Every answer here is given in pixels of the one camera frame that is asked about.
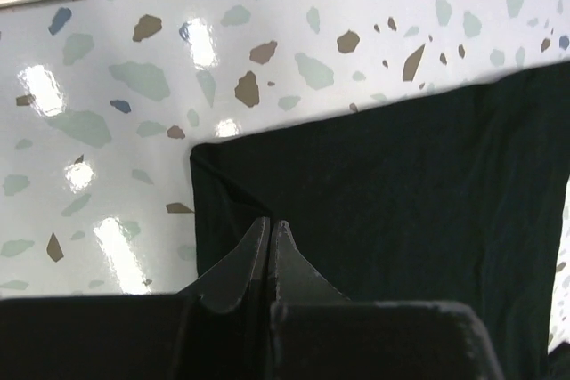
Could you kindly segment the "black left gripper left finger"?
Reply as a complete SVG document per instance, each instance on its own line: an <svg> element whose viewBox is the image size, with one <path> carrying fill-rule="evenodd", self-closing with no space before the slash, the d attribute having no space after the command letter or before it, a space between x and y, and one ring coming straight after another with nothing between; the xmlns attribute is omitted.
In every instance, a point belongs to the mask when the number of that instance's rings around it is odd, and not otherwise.
<svg viewBox="0 0 570 380"><path fill-rule="evenodd" d="M180 292L4 299L4 379L261 379L270 222Z"/></svg>

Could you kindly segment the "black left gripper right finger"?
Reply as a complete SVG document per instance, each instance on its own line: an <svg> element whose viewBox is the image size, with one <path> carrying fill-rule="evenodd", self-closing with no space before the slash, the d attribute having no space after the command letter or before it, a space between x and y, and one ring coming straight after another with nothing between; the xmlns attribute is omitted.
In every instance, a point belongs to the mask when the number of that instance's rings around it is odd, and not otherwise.
<svg viewBox="0 0 570 380"><path fill-rule="evenodd" d="M463 303L354 302L273 229L271 379L502 379L485 325Z"/></svg>

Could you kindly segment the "black t-shirt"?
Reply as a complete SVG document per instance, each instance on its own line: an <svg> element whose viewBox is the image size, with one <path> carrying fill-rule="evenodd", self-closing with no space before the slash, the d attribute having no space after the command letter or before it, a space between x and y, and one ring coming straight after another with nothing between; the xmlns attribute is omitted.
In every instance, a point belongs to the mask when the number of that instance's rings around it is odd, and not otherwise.
<svg viewBox="0 0 570 380"><path fill-rule="evenodd" d="M566 379L548 348L569 179L569 66L200 144L190 156L204 273L255 219L356 301L452 300L508 379Z"/></svg>

